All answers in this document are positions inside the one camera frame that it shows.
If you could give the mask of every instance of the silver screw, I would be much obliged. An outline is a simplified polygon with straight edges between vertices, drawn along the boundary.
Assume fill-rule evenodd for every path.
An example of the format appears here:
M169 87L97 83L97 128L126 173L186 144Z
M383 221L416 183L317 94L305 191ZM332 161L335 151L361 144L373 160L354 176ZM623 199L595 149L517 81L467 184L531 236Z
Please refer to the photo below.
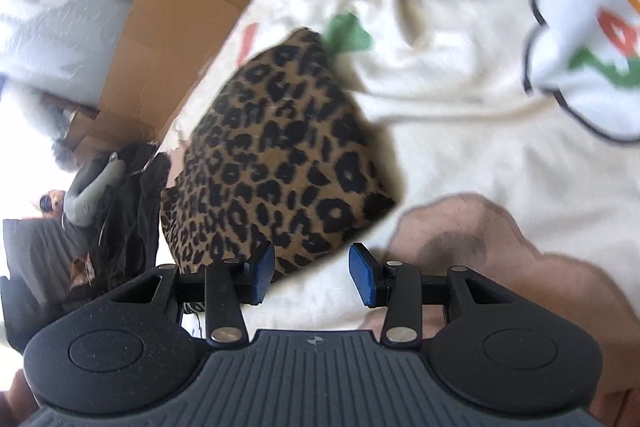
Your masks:
M386 337L388 340L396 344L406 344L417 339L418 333L415 330L412 330L412 328L396 326L386 332Z
M242 332L238 328L224 326L211 331L211 340L221 344L237 342L242 338Z

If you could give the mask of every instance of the person's skin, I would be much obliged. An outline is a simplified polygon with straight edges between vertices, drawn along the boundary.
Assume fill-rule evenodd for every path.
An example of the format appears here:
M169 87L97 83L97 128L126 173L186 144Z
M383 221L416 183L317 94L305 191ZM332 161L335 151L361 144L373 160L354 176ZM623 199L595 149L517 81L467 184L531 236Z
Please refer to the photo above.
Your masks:
M51 198L51 212L43 212L44 217L55 217L60 219L63 214L63 204L65 202L64 190L50 190L47 192L49 198Z

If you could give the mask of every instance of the black outline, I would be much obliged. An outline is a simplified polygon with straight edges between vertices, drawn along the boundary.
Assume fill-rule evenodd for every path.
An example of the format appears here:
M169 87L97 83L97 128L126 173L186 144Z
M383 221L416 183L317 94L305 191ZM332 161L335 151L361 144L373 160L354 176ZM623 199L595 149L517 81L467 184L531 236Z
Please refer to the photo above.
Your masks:
M529 78L529 55L530 55L531 47L533 43L536 41L537 36L544 30L549 28L549 25L546 23L545 18L542 16L542 13L540 13L540 10L538 9L537 0L529 0L529 6L531 9L531 12L533 13L533 16L536 18L536 21L538 22L538 25L539 25L530 33L529 37L527 38L527 44L524 49L524 79L522 81L522 87L525 93L531 96L534 93L534 89L531 84L531 80ZM578 123L581 123L584 127L586 127L589 131L591 131L596 136L603 138L605 140L608 140L610 142L616 143L618 145L631 146L631 145L640 144L640 134L638 134L638 136L633 138L614 137L612 136L611 133L607 134L605 131L597 127L595 124L587 121L575 109L571 108L569 103L564 98L564 95L562 94L560 89L540 89L539 92L545 96L554 97L554 99L556 99L556 103L562 108L562 110L566 111L569 115L574 117L575 120L578 121Z

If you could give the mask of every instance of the cardboard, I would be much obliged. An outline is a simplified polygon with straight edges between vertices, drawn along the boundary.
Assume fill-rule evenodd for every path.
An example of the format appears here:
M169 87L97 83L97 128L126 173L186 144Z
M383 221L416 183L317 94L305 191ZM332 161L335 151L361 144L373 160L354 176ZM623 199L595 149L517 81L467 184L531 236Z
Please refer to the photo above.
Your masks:
M135 0L87 140L161 140L249 1Z

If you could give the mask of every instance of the ribbed gray panel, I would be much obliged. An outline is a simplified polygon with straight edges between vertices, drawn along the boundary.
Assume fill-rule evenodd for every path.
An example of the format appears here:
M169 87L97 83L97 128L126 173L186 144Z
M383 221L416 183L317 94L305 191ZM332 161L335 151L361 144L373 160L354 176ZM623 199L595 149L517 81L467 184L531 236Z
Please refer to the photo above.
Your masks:
M600 424L581 410L531 420L482 413L441 390L417 354L384 349L371 341L368 331L261 331L246 349L212 355L182 394L153 410L119 419L79 419L45 409L26 425L596 427Z

